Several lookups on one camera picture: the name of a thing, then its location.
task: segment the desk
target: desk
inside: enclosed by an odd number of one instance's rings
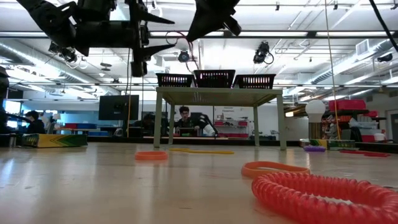
[[[74,129],[74,128],[60,128],[57,129],[56,131],[71,131],[72,134],[78,134],[79,131],[81,131],[83,134],[87,134],[89,131],[98,131],[98,129]]]
[[[254,142],[260,146],[257,107],[277,99],[278,127],[280,149],[286,149],[285,114],[282,90],[262,89],[230,89],[230,88],[186,88],[157,87],[156,117],[154,147],[160,147],[160,119],[162,117],[162,99],[171,105],[170,111],[175,111],[175,105],[186,106],[247,106],[254,112]],[[174,113],[170,115],[169,144],[173,144]]]

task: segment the ceiling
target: ceiling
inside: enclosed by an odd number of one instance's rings
[[[62,5],[67,0],[51,0],[55,5]],[[128,20],[128,7],[118,2],[118,8],[111,13],[112,20]],[[338,1],[338,7],[334,8],[334,1],[328,0],[328,25],[331,30],[378,30],[382,31],[382,27],[377,20],[373,10],[369,5],[369,1],[364,0],[345,0]],[[152,8],[152,1],[148,1],[148,8]],[[175,22],[174,25],[149,23],[149,30],[189,30],[190,23],[195,13],[194,0],[156,0],[157,9],[153,9],[152,13],[160,15],[166,19]],[[394,1],[376,1],[381,12],[381,16],[386,22],[390,30],[398,30],[398,9],[391,10]],[[326,30],[326,17],[324,0],[280,0],[280,8],[276,11],[275,1],[261,0],[240,0],[235,7],[236,14],[233,16],[242,27],[242,30]],[[15,0],[0,0],[0,33],[1,32],[34,32],[40,31],[30,15]],[[204,69],[234,69],[236,74],[277,74],[275,84],[308,84],[311,78],[319,75],[320,72],[329,69],[330,58],[333,60],[334,66],[350,59],[356,52],[356,45],[364,39],[331,39],[329,51],[329,43],[326,39],[201,39],[194,41],[193,54],[198,57],[201,53],[200,64]],[[175,39],[169,38],[169,42],[175,42]],[[274,63],[270,65],[253,64],[253,56],[262,41],[268,41],[271,52],[274,55]],[[370,45],[376,45],[384,39],[370,39]],[[0,43],[12,49],[19,49],[19,52],[25,54],[25,58],[39,58],[41,61],[50,60],[45,66],[56,67],[58,74],[56,76],[65,77],[66,75],[78,78],[71,82],[87,82],[87,83],[111,83],[119,80],[121,83],[127,82],[127,62],[131,60],[132,55],[128,49],[90,49],[90,55],[84,58],[86,62],[80,64],[75,63],[67,65],[62,58],[52,55],[48,49],[50,45],[49,39],[30,39],[29,36],[11,39],[0,39]],[[151,39],[150,45],[167,44],[166,39]],[[184,63],[177,60],[177,56],[181,50],[187,50],[188,44],[179,39],[176,47],[159,52],[148,63],[148,75],[141,78],[133,78],[133,83],[144,83],[145,85],[157,83],[157,72],[170,73],[190,73]],[[335,73],[335,83],[339,85],[379,85],[393,84],[398,82],[395,74],[395,65],[397,54],[393,54],[393,59],[389,62],[379,63],[373,62],[373,58],[380,57],[382,54],[393,52],[392,49],[383,50],[377,54],[371,54],[359,62],[346,66],[343,70],[338,69]],[[35,60],[30,60],[31,65],[21,65],[20,67],[31,70],[37,67]],[[100,63],[111,64],[109,72],[104,72]],[[193,62],[188,63],[190,70],[195,70],[196,65]],[[372,75],[376,71],[380,71],[377,75]],[[70,79],[47,79],[48,82],[66,83]],[[13,78],[11,82],[26,81]],[[317,84],[331,84],[331,77],[322,80]],[[14,88],[27,90],[24,86],[15,85]],[[104,87],[103,94],[117,94],[125,89],[125,86]],[[154,90],[152,86],[146,86],[145,90]],[[347,88],[340,88],[339,91],[346,91]],[[350,88],[350,93],[356,93],[369,88]],[[132,90],[142,90],[141,86],[132,86]],[[296,88],[292,87],[285,90],[284,96],[287,98],[295,98],[300,100],[305,96],[305,100],[312,97],[326,98],[331,90],[324,88]]]

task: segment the orange rubber band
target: orange rubber band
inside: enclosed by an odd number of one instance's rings
[[[311,174],[310,169],[305,167],[296,167],[281,164],[278,162],[268,162],[268,161],[256,161],[256,162],[248,162],[242,167],[242,175],[245,177],[250,177],[252,179],[262,175],[262,174],[271,174],[275,172],[294,172],[301,174]]]
[[[164,160],[169,157],[164,151],[136,152],[136,160]]]

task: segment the rope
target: rope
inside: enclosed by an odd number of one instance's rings
[[[331,66],[331,80],[333,83],[333,97],[335,101],[335,119],[336,119],[336,125],[337,125],[337,136],[338,139],[340,140],[340,127],[338,125],[338,117],[337,117],[337,102],[336,102],[336,86],[335,86],[335,71],[333,70],[333,59],[331,56],[331,45],[330,45],[330,36],[329,36],[329,20],[328,20],[328,3],[325,0],[325,17],[326,17],[326,30],[328,32],[328,45],[329,45],[329,56],[330,56],[330,66]]]

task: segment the black plastic basket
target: black plastic basket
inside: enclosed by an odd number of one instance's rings
[[[272,89],[276,74],[269,75],[237,75],[234,81],[234,87],[239,88],[256,88],[256,89]]]
[[[195,70],[198,87],[231,88],[235,70]]]
[[[166,87],[196,87],[193,75],[156,73],[159,86]]]

